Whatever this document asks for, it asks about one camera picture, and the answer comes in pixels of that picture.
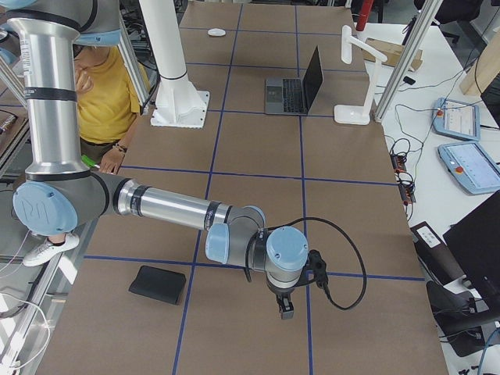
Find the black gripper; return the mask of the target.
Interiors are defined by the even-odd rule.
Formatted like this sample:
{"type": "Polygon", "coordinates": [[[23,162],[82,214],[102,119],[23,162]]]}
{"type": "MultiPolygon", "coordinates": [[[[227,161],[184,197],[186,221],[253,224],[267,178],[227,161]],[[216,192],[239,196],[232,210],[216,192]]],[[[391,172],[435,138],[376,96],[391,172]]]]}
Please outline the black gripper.
{"type": "Polygon", "coordinates": [[[271,280],[266,280],[266,285],[272,291],[277,300],[280,318],[289,320],[294,316],[294,306],[291,302],[291,294],[296,288],[305,286],[304,282],[298,281],[291,287],[278,287],[271,280]]]}

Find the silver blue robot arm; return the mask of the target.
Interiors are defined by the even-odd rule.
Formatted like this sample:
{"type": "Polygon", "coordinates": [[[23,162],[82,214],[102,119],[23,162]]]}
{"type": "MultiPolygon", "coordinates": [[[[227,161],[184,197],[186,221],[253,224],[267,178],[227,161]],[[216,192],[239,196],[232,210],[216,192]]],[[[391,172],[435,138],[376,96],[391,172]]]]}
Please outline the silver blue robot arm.
{"type": "Polygon", "coordinates": [[[66,233],[116,213],[205,230],[205,251],[218,263],[265,273],[280,314],[306,283],[309,246],[292,224],[267,228],[262,211],[207,201],[94,172],[81,158],[73,46],[108,47],[122,39],[116,1],[4,1],[7,24],[20,40],[33,161],[12,203],[36,234],[66,233]]]}

